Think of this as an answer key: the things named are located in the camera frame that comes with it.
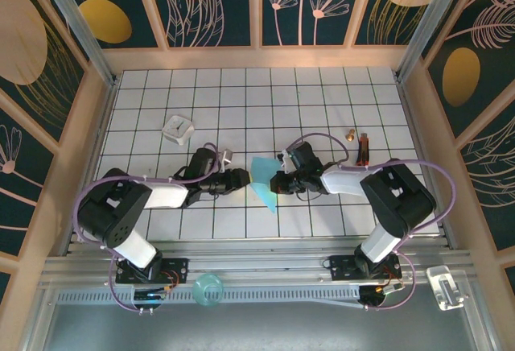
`purple cable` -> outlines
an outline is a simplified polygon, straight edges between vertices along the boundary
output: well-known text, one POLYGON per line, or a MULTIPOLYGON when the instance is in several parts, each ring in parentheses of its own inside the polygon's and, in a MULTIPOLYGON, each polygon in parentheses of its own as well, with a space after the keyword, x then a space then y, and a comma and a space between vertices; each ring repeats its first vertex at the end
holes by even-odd
POLYGON ((118 304, 120 307, 122 307, 123 309, 126 309, 127 311, 131 311, 131 312, 140 312, 139 309, 137 309, 136 307, 130 307, 128 306, 127 304, 124 304, 120 298, 118 296, 116 296, 116 293, 114 292, 114 285, 113 285, 113 265, 114 265, 114 261, 115 261, 116 257, 113 256, 111 258, 111 263, 109 264, 109 273, 108 273, 108 278, 107 278, 107 283, 109 284, 109 289, 111 290, 111 295, 113 296, 113 299, 114 301, 116 302, 116 304, 118 304))
POLYGON ((372 308, 375 311, 388 311, 389 309, 399 308, 402 305, 406 304, 408 302, 408 300, 411 299, 411 297, 415 293, 415 288, 416 288, 416 285, 417 285, 417 278, 416 278, 416 275, 415 275, 415 266, 413 265, 413 262, 408 258, 408 256, 406 256, 405 254, 403 254, 401 252, 397 252, 397 254, 406 260, 406 262, 410 265, 411 270, 413 271, 413 284, 411 284, 410 293, 408 294, 408 296, 405 297, 405 299, 403 301, 399 301, 397 304, 389 305, 388 307, 375 307, 375 308, 372 308))
MULTIPOLYGON (((218 170, 218 148, 213 143, 205 143, 204 147, 210 146, 216 154, 215 161, 213 162, 211 170, 206 175, 202 175, 199 178, 195 178, 193 180, 173 180, 172 178, 146 178, 144 176, 132 176, 132 175, 118 175, 118 176, 110 176, 107 178, 102 178, 101 180, 97 180, 95 182, 92 182, 88 186, 86 186, 82 192, 80 192, 79 196, 75 199, 75 203, 73 204, 73 211, 72 211, 72 224, 73 228, 76 231, 77 235, 88 244, 94 244, 99 245, 99 241, 94 241, 89 238, 87 238, 80 229, 79 226, 79 207, 81 201, 88 195, 89 192, 91 192, 96 186, 100 184, 106 184, 108 182, 117 182, 119 180, 133 180, 138 182, 148 182, 150 184, 195 184, 197 182, 200 182, 201 180, 205 180, 208 178, 211 174, 216 172, 218 170)), ((118 253, 110 248, 106 248, 112 255, 118 256, 118 253)))
MULTIPOLYGON (((339 161, 339 163, 348 160, 349 155, 348 155, 347 147, 345 147, 345 145, 338 138, 335 138, 334 136, 332 136, 330 134, 325 134, 323 132, 313 132, 313 133, 301 136, 300 138, 296 139, 292 144, 290 144, 287 149, 292 148, 295 144, 297 144, 301 140, 304 140, 304 138, 307 138, 308 136, 324 136, 325 138, 330 138, 331 140, 334 140, 344 149, 345 154, 347 155, 347 158, 342 159, 341 161, 339 161)), ((451 185, 451 201, 449 202, 449 205, 445 208, 445 210, 443 210, 442 213, 440 213, 437 217, 433 218, 432 220, 425 222, 425 223, 421 224, 420 226, 417 226, 416 228, 414 228, 410 232, 410 234, 405 236, 395 246, 395 248, 393 248, 393 250, 397 250, 399 247, 401 247, 401 245, 404 242, 406 242, 406 240, 408 240, 412 234, 417 233, 418 231, 420 231, 421 229, 424 229, 428 225, 440 222, 443 218, 445 218, 447 216, 447 214, 449 214, 451 209, 454 207, 454 203, 456 202, 456 183, 455 183, 455 181, 452 179, 452 177, 449 175, 449 173, 447 171, 445 171, 445 169, 443 169, 443 167, 439 166, 436 163, 426 162, 425 160, 420 160, 420 159, 393 160, 390 162, 384 162, 382 164, 378 164, 376 166, 368 166, 368 167, 362 167, 362 166, 349 167, 349 166, 342 166, 341 164, 339 164, 339 166, 338 166, 340 168, 340 170, 342 170, 342 171, 362 172, 362 171, 376 171, 376 170, 380 170, 384 167, 391 167, 391 166, 397 166, 399 164, 410 164, 410 163, 420 164, 422 166, 431 167, 431 168, 434 168, 436 171, 441 172, 442 175, 445 176, 445 178, 449 181, 449 184, 451 185)))
POLYGON ((341 163, 341 162, 348 161, 349 154, 348 154, 347 147, 338 138, 335 138, 334 136, 332 136, 330 134, 325 134, 324 132, 311 132, 310 134, 305 134, 305 135, 301 136, 300 138, 298 138, 297 140, 295 140, 286 149, 290 150, 295 144, 297 144, 301 140, 304 140, 304 138, 307 138, 308 136, 324 136, 325 138, 330 138, 331 140, 334 140, 335 142, 337 142, 341 146, 341 148, 344 149, 345 154, 347 155, 345 159, 339 160, 338 162, 341 163))
MULTIPOLYGON (((205 180, 208 178, 211 174, 215 173, 219 168, 219 158, 218 158, 218 148, 213 143, 205 143, 204 147, 209 146, 215 151, 215 161, 213 162, 213 165, 211 167, 211 170, 206 175, 202 175, 199 178, 195 178, 193 180, 173 180, 172 178, 146 178, 144 176, 132 176, 132 175, 118 175, 118 176, 110 176, 107 178, 102 178, 101 180, 97 180, 95 182, 92 182, 88 186, 86 186, 82 192, 80 192, 79 196, 75 199, 75 203, 73 204, 73 211, 72 211, 72 224, 73 228, 76 231, 77 235, 88 244, 94 244, 99 245, 99 241, 94 241, 89 238, 87 238, 80 229, 79 226, 79 207, 81 201, 88 195, 89 192, 91 192, 96 186, 100 184, 106 184, 108 182, 117 182, 119 180, 133 180, 138 182, 148 182, 151 184, 194 184, 197 182, 200 182, 201 180, 205 180)), ((140 312, 137 308, 129 307, 128 305, 124 304, 118 296, 116 296, 116 293, 114 292, 114 285, 113 285, 113 264, 116 258, 120 257, 120 254, 116 250, 112 250, 110 248, 106 249, 113 255, 111 258, 111 263, 109 264, 109 273, 108 273, 108 280, 107 283, 109 284, 109 289, 111 290, 111 294, 113 295, 114 301, 123 309, 131 312, 140 312)))

